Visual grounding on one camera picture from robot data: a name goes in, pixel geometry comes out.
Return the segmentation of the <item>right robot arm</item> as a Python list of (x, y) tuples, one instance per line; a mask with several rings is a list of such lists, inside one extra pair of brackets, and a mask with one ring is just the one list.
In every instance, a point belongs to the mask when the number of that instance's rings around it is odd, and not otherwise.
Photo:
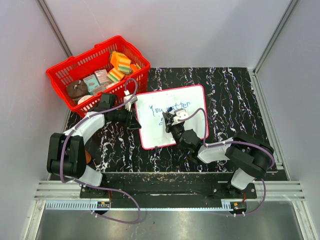
[(206, 143), (193, 129), (184, 128), (185, 121), (190, 120), (199, 111), (188, 115), (184, 108), (162, 114), (165, 132), (172, 135), (175, 143), (187, 152), (187, 158), (195, 163), (209, 164), (216, 161), (231, 161), (236, 170), (227, 186), (228, 194), (239, 198), (246, 187), (256, 179), (263, 179), (267, 170), (275, 164), (274, 149), (263, 141), (237, 131), (233, 137), (220, 142)]

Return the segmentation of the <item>pink framed whiteboard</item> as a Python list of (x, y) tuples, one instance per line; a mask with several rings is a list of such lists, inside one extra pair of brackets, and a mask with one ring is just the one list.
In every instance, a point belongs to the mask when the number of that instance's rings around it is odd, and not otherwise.
[(200, 84), (158, 90), (137, 95), (135, 110), (141, 125), (139, 130), (141, 146), (145, 150), (175, 145), (171, 133), (165, 131), (163, 112), (173, 107), (175, 110), (185, 109), (189, 120), (184, 122), (185, 130), (194, 130), (201, 139), (209, 136), (209, 125), (202, 110), (206, 110), (205, 90)]

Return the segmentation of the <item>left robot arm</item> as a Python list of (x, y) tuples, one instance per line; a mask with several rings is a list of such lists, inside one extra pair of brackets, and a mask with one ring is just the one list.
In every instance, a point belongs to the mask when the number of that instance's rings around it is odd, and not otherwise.
[(107, 123), (122, 123), (129, 130), (141, 128), (133, 105), (137, 97), (125, 91), (124, 103), (116, 106), (117, 96), (103, 93), (85, 117), (74, 127), (63, 133), (50, 136), (46, 169), (52, 175), (60, 176), (61, 181), (74, 179), (91, 186), (91, 192), (98, 198), (107, 195), (108, 185), (103, 174), (87, 164), (85, 145), (87, 141)]

